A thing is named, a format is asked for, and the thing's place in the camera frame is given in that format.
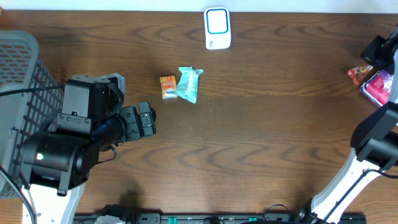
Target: candy wrapper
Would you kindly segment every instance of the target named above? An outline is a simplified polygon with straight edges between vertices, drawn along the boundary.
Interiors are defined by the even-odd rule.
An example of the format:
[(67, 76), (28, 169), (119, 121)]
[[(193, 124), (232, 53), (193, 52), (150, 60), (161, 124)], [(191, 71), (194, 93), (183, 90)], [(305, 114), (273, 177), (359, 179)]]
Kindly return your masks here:
[(191, 103), (196, 103), (199, 76), (203, 73), (203, 69), (193, 69), (192, 67), (180, 67), (179, 69), (182, 75), (175, 94)]
[(378, 71), (369, 81), (364, 83), (359, 89), (373, 103), (382, 106), (388, 101), (392, 85), (393, 76), (385, 70)]
[(175, 94), (176, 84), (174, 75), (169, 77), (161, 77), (160, 85), (162, 87), (162, 99), (176, 98)]
[(353, 68), (347, 72), (349, 77), (354, 82), (354, 85), (361, 86), (364, 82), (368, 81), (376, 72), (372, 65), (363, 65)]

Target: white electronic device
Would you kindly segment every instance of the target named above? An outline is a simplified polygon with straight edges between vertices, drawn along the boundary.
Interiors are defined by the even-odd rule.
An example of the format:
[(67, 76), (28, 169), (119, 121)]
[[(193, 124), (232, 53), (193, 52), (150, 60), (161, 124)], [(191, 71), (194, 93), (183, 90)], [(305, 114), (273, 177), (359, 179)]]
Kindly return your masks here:
[(205, 10), (206, 48), (226, 49), (231, 45), (229, 11), (225, 7), (211, 7)]

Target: wood grain surface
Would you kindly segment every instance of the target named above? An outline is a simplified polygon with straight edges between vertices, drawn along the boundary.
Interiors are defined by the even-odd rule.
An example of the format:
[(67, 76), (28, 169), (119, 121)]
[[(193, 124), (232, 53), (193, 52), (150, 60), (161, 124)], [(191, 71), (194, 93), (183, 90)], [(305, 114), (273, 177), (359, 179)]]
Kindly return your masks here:
[[(396, 15), (232, 13), (233, 41), (205, 48), (196, 12), (4, 11), (0, 29), (26, 30), (60, 83), (118, 72), (125, 106), (149, 101), (153, 138), (125, 143), (91, 170), (79, 212), (108, 203), (164, 213), (297, 210), (348, 157), (356, 125), (374, 110), (345, 73), (387, 36)], [(162, 100), (159, 77), (205, 70), (197, 104)], [(397, 223), (398, 181), (378, 178), (349, 206), (368, 223)], [(0, 223), (21, 202), (0, 200)]]

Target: plastic basket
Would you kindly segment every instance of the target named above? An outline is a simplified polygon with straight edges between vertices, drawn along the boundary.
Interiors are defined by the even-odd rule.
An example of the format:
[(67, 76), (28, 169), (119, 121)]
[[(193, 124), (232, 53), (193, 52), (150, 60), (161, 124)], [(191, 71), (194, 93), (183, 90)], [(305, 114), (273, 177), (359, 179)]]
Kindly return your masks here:
[[(0, 92), (56, 84), (39, 60), (39, 45), (32, 35), (0, 30)], [(62, 101), (61, 89), (0, 97), (0, 165), (20, 186), (21, 144), (39, 129), (47, 114), (62, 106)], [(16, 196), (0, 178), (0, 199)]]

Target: white background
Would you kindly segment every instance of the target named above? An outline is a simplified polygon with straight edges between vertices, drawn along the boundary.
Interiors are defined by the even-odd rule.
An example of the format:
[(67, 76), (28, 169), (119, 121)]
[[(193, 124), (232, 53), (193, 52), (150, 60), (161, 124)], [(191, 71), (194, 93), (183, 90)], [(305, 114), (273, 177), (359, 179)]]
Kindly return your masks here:
[(0, 0), (4, 9), (398, 13), (398, 0)]

